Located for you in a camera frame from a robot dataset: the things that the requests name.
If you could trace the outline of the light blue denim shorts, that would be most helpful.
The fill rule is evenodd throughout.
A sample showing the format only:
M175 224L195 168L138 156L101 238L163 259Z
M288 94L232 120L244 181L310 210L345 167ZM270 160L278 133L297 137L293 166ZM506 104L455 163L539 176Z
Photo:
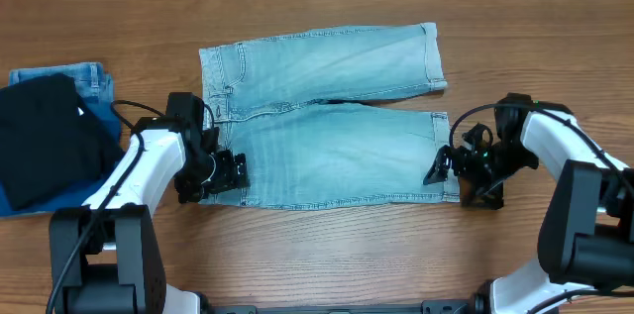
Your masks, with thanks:
M248 185L208 205L325 210L459 198L454 177L424 178L449 140L442 111L395 100L445 89L432 23L344 26L199 53L203 98Z

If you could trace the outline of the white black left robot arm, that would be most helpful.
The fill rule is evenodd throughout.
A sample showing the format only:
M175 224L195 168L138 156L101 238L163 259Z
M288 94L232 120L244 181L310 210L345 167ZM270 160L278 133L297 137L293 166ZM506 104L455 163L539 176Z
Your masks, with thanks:
M247 160L219 147L205 126L211 108L172 92L130 128L127 152L79 207L55 211L49 225L53 289L49 313L209 313L201 293L168 284L153 225L166 188L181 204L248 186Z

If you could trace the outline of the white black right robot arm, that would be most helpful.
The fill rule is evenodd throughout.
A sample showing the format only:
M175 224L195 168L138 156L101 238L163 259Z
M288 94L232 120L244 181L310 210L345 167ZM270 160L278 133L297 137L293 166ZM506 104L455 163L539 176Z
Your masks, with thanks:
M498 210L503 183L543 165L556 182L537 255L485 282L470 299L426 300L424 313L556 313L581 296L633 295L633 169L610 156L565 105L509 93L490 105L495 127L476 124L459 147L439 148L423 182L455 175L460 203Z

